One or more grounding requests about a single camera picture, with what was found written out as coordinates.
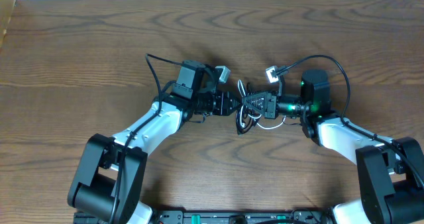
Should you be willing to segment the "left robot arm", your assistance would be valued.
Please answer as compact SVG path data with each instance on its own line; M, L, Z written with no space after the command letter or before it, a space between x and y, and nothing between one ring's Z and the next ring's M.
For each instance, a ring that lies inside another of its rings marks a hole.
M140 201L148 157L193 115L229 116L240 101L219 90L230 75L226 66L184 60L176 80L158 86L150 109L110 137L86 143L67 197L68 205L93 216L94 223L149 223L153 209Z

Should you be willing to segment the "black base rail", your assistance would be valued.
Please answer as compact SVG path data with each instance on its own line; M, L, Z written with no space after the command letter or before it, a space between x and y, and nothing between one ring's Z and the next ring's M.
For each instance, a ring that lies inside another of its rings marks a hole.
M176 210L154 211L149 220L141 217L131 217L129 223L148 224L231 224L231 223L323 223L332 224L335 221L326 211L310 211L295 209L279 213L264 212L188 212Z

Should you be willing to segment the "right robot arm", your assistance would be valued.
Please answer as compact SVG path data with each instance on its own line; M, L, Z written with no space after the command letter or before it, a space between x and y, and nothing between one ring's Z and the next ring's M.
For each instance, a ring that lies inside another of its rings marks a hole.
M423 220L423 151L411 137L392 139L367 131L331 108L323 70L307 70L300 95L284 92L283 77L266 72L278 91L248 93L237 84L242 107L254 121L278 115L298 118L305 136L338 152L357 167L360 198L338 204L323 223L413 223Z

